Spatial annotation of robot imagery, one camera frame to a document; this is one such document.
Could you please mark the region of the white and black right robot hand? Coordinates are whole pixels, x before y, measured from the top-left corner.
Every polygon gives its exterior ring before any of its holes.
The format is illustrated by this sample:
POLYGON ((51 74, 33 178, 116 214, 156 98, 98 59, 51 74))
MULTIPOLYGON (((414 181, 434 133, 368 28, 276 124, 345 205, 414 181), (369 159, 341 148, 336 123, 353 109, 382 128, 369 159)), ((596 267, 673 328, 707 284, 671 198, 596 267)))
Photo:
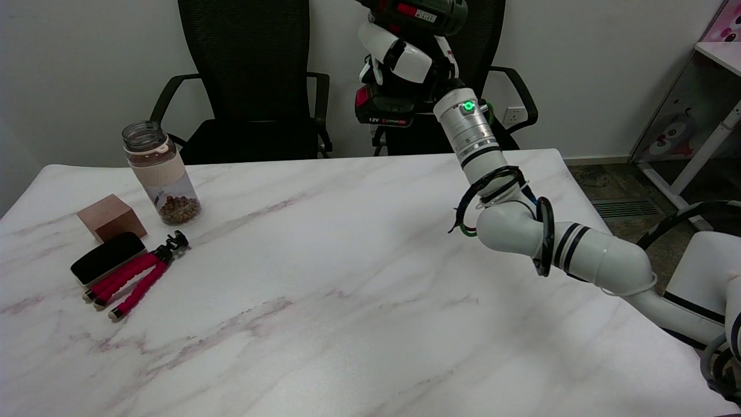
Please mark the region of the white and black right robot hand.
POLYGON ((386 88, 400 84, 416 100, 431 103, 436 91, 460 76, 460 67, 447 39, 439 35, 423 37, 431 50, 415 46, 373 22, 360 26, 358 37, 368 52, 359 75, 364 85, 386 88))

